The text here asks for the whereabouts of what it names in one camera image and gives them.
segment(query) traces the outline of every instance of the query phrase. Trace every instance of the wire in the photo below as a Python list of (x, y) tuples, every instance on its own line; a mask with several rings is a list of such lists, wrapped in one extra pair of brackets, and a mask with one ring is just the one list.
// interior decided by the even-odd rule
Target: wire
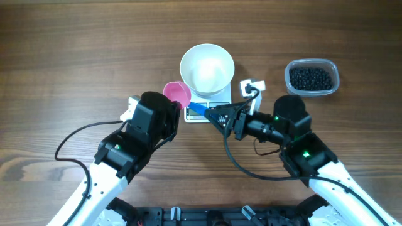
[[(230, 125), (234, 119), (235, 116), (237, 115), (237, 113), (243, 109), (246, 105), (248, 105), (248, 103), (250, 103), (252, 100), (254, 100), (259, 94), (260, 91), (255, 88), (255, 87), (251, 87), (252, 90), (255, 90), (256, 93), (250, 98), (248, 99), (245, 103), (243, 103), (239, 108), (237, 108), (237, 110), (230, 116), (229, 120), (227, 121), (227, 125)], [(229, 150), (229, 146), (227, 144), (227, 137), (229, 135), (229, 128), (230, 126), (226, 126), (225, 130), (224, 130), (224, 147), (227, 153), (227, 156), (229, 157), (229, 159), (232, 161), (233, 165), (236, 166), (240, 171), (242, 171), (243, 173), (252, 176), (254, 178), (257, 179), (261, 179), (261, 180), (268, 180), (268, 181), (290, 181), (290, 180), (322, 180), (322, 181), (326, 181), (329, 183), (333, 183), (341, 188), (343, 188), (347, 193), (352, 194), (353, 196), (355, 196), (365, 207), (367, 207), (367, 209), (370, 210), (370, 212), (376, 216), (376, 218), (385, 226), (387, 226), (388, 224), (385, 222), (385, 220), (362, 198), (360, 197), (356, 192), (354, 192), (352, 189), (348, 188), (347, 186), (343, 185), (342, 183), (339, 183), (338, 181), (334, 181), (328, 178), (324, 178), (321, 176), (287, 176), (287, 177), (270, 177), (270, 176), (261, 176), (261, 175), (257, 175), (255, 173), (252, 173), (248, 170), (246, 170), (245, 168), (243, 168), (241, 165), (239, 165), (239, 163), (236, 162), (236, 160), (233, 158), (231, 151)]]
[(279, 148), (279, 149), (276, 150), (276, 151), (270, 151), (270, 152), (268, 152), (268, 153), (259, 154), (258, 151), (257, 151), (257, 148), (256, 148), (256, 141), (257, 141), (257, 140), (258, 140), (258, 138), (256, 138), (256, 139), (253, 141), (253, 147), (254, 147), (254, 152), (255, 152), (256, 154), (258, 154), (259, 156), (270, 155), (270, 154), (278, 153), (278, 152), (281, 151), (281, 149)]
[[(70, 139), (74, 134), (78, 133), (79, 131), (81, 131), (81, 130), (83, 130), (83, 129), (86, 129), (86, 128), (92, 127), (92, 126), (108, 125), (108, 124), (117, 124), (117, 123), (122, 123), (122, 122), (123, 122), (123, 121), (97, 122), (97, 123), (93, 123), (93, 124), (89, 124), (89, 125), (83, 126), (83, 127), (79, 128), (79, 129), (76, 129), (74, 132), (70, 133), (70, 134), (69, 134), (66, 138), (64, 138), (64, 140), (58, 145), (58, 147), (57, 147), (57, 149), (56, 149), (56, 152), (55, 152), (55, 160), (56, 160), (56, 161), (66, 161), (66, 162), (77, 163), (77, 164), (80, 165), (81, 168), (84, 170), (84, 172), (85, 172), (85, 178), (86, 178), (86, 180), (87, 180), (87, 187), (85, 188), (84, 194), (82, 194), (82, 198), (81, 198), (80, 203), (78, 204), (77, 208), (75, 208), (75, 210), (74, 210), (74, 212), (71, 214), (71, 216), (67, 219), (67, 221), (63, 224), (63, 226), (67, 226), (67, 225), (74, 219), (74, 217), (76, 216), (76, 214), (80, 211), (82, 205), (84, 204), (85, 200), (86, 200), (87, 197), (88, 197), (89, 189), (90, 189), (90, 185), (91, 185), (91, 182), (90, 182), (91, 179), (90, 179), (89, 170), (87, 169), (87, 167), (86, 167), (81, 161), (76, 160), (76, 159), (71, 159), (71, 158), (59, 158), (59, 157), (57, 157), (58, 152), (60, 151), (60, 149), (62, 148), (62, 146), (64, 145), (64, 143), (66, 143), (66, 141), (67, 141), (68, 139)], [(121, 131), (126, 123), (127, 123), (127, 121), (124, 122), (123, 125), (122, 125), (118, 130)]]

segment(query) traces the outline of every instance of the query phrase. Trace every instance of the brown tabletop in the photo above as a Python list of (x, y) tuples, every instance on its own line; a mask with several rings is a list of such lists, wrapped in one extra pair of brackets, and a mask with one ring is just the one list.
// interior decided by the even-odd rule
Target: brown tabletop
[[(44, 225), (84, 172), (53, 159), (76, 128), (118, 120), (128, 97), (181, 80), (183, 54), (215, 43), (233, 57), (238, 81), (265, 80), (261, 111), (286, 94), (286, 65), (332, 60), (336, 93), (304, 98), (313, 131), (356, 181), (402, 221), (402, 4), (378, 1), (162, 1), (0, 7), (0, 225)], [(80, 132), (61, 151), (89, 165), (114, 126)], [(253, 139), (229, 145), (240, 164), (288, 176)], [(274, 150), (273, 144), (258, 144)], [(295, 205), (312, 195), (300, 181), (246, 176), (210, 124), (180, 118), (172, 143), (119, 195), (135, 207)]]

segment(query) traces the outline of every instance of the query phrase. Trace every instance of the black beans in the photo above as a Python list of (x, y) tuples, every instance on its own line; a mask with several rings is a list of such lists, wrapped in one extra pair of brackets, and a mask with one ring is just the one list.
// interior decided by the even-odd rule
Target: black beans
[(329, 90), (334, 86), (329, 73), (322, 68), (297, 67), (289, 71), (290, 83), (297, 90)]

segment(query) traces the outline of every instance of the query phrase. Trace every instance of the digital scale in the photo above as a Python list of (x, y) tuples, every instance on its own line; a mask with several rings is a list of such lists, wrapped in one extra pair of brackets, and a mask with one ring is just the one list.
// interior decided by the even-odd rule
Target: digital scale
[[(209, 109), (214, 109), (218, 105), (231, 104), (232, 103), (232, 93), (231, 93), (231, 84), (227, 85), (222, 91), (218, 94), (215, 94), (211, 97), (200, 97), (194, 92), (191, 92), (191, 101), (197, 104), (204, 105)], [(204, 116), (200, 116), (192, 109), (188, 107), (184, 108), (184, 121), (189, 123), (196, 122), (209, 122), (207, 118)]]

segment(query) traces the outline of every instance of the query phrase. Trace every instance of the pink cup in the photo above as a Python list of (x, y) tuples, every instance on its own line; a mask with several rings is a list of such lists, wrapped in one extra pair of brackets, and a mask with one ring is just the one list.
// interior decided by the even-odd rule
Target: pink cup
[(180, 109), (188, 107), (191, 102), (191, 91), (189, 87), (181, 81), (169, 82), (163, 88), (163, 95), (169, 98), (171, 101), (177, 101), (180, 103)]

